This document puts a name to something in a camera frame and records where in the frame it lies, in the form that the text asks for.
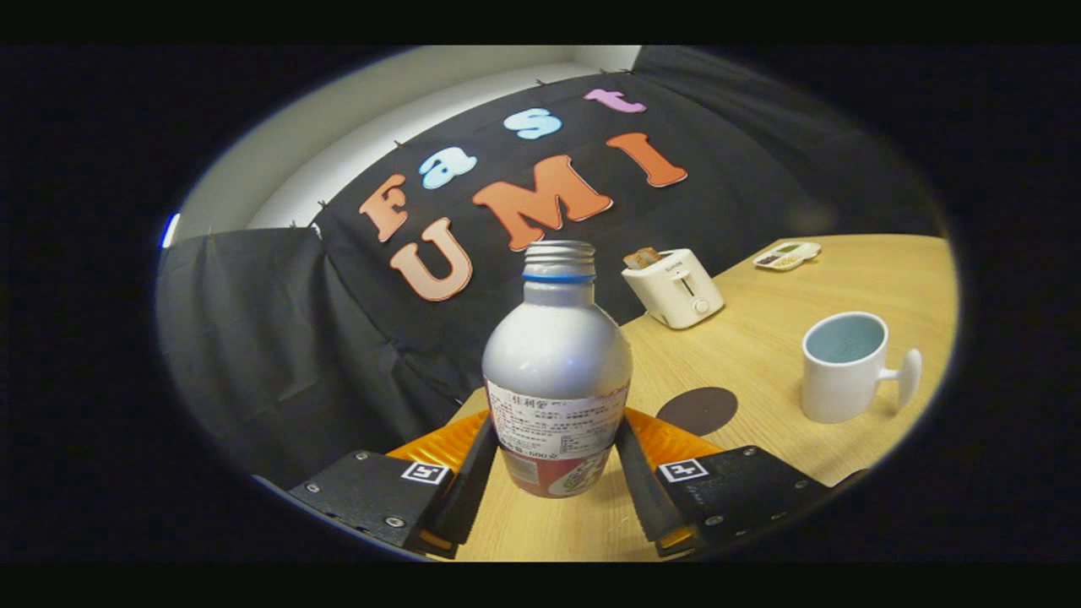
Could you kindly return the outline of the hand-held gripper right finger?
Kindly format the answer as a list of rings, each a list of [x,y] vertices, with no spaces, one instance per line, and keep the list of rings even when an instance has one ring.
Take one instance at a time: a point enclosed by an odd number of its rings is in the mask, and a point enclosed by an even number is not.
[[[723,449],[633,408],[615,447],[633,512],[660,558],[739,546],[833,488],[756,445]]]

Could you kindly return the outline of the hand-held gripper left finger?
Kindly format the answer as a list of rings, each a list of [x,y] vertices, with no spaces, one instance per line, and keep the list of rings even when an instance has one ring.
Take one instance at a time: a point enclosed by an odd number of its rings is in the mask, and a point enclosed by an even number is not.
[[[453,559],[470,538],[497,448],[482,411],[389,454],[348,453],[289,494],[352,534]]]

